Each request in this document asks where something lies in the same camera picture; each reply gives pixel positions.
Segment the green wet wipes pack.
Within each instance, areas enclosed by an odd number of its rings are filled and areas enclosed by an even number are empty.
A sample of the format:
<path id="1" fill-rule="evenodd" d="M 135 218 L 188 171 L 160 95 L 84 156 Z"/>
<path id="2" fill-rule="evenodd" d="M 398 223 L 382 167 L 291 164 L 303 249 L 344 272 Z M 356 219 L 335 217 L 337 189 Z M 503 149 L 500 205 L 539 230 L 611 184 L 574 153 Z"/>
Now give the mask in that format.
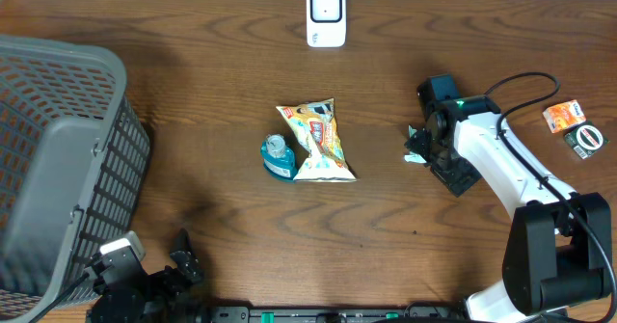
<path id="1" fill-rule="evenodd" d="M 414 129 L 411 125 L 408 126 L 409 137 L 412 137 L 416 133 L 416 129 Z M 404 155 L 404 160 L 408 163 L 417 163 L 417 164 L 425 164 L 426 161 L 417 153 L 409 151 L 408 154 Z"/>

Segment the blue clear plastic bottle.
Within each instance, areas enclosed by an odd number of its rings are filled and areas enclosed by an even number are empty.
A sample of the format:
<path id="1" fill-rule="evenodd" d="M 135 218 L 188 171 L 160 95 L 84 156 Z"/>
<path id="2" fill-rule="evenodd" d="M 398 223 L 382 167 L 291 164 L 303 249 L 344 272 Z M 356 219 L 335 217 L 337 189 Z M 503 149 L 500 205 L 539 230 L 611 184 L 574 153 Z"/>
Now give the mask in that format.
<path id="1" fill-rule="evenodd" d="M 263 141 L 260 154 L 263 166 L 273 177 L 293 182 L 298 173 L 294 151 L 289 148 L 282 135 L 268 135 Z"/>

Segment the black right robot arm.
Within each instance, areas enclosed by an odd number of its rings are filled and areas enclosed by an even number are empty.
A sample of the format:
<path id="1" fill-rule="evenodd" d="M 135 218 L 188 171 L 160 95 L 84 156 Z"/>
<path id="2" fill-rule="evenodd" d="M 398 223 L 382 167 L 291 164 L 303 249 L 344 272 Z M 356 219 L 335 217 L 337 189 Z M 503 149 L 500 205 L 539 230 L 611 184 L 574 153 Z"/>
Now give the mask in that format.
<path id="1" fill-rule="evenodd" d="M 484 179 L 511 218 L 501 279 L 468 297 L 471 319 L 525 322 L 616 296 L 610 207 L 600 194 L 580 194 L 548 171 L 486 96 L 422 106 L 426 124 L 407 148 L 455 196 Z"/>

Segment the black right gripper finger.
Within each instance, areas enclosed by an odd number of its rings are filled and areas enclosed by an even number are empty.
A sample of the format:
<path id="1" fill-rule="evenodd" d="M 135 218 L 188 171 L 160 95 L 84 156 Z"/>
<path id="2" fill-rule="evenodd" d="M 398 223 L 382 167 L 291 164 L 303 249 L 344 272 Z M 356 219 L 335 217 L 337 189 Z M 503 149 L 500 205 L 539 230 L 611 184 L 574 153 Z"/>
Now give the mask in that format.
<path id="1" fill-rule="evenodd" d="M 417 130 L 405 143 L 405 147 L 412 152 L 419 154 L 425 161 L 425 164 L 431 163 L 431 146 L 432 136 L 427 129 Z"/>
<path id="2" fill-rule="evenodd" d="M 455 197 L 460 197 L 481 178 L 475 167 L 462 157 L 448 163 L 434 162 L 430 171 Z"/>

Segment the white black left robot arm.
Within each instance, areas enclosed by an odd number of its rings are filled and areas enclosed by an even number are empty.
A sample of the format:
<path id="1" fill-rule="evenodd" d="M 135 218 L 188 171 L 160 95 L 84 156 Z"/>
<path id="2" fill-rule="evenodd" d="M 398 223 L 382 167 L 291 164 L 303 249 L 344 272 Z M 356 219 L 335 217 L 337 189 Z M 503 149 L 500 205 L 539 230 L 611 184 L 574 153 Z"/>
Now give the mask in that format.
<path id="1" fill-rule="evenodd" d="M 188 231 L 174 239 L 170 258 L 174 267 L 147 273 L 142 266 L 146 251 L 137 234 L 129 231 L 94 254 L 86 274 L 99 296 L 86 313 L 91 323 L 178 322 L 210 320 L 208 309 L 191 294 L 203 283 L 204 271 L 192 248 Z"/>

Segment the orange tissue pack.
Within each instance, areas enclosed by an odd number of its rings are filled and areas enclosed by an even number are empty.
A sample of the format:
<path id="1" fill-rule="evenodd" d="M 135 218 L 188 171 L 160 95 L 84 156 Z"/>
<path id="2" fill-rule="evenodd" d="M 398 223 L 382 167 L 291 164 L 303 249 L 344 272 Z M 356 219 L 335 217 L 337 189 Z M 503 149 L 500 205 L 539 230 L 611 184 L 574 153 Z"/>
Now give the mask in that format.
<path id="1" fill-rule="evenodd" d="M 582 108 L 575 99 L 548 107 L 543 112 L 543 117 L 551 133 L 573 128 L 586 121 Z"/>

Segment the dark green round-logo packet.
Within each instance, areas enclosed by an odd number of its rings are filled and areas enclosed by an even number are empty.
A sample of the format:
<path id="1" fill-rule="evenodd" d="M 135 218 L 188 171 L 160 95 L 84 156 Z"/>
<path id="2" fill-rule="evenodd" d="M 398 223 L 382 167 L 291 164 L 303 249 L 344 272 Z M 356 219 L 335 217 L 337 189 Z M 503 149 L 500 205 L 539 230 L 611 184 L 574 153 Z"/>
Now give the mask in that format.
<path id="1" fill-rule="evenodd" d="M 581 159 L 587 159 L 609 143 L 600 129 L 591 121 L 585 121 L 564 136 L 566 144 Z"/>

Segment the yellow snack bag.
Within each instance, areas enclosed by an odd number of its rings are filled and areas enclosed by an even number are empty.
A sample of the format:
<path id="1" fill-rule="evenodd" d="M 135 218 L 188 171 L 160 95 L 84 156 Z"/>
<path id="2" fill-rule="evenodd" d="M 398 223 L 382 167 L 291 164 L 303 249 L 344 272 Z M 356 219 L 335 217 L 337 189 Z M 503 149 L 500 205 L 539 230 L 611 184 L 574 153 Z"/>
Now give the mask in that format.
<path id="1" fill-rule="evenodd" d="M 298 169 L 295 181 L 353 182 L 345 159 L 335 119 L 335 100 L 304 103 L 296 106 L 277 106 L 298 143 L 308 157 Z"/>

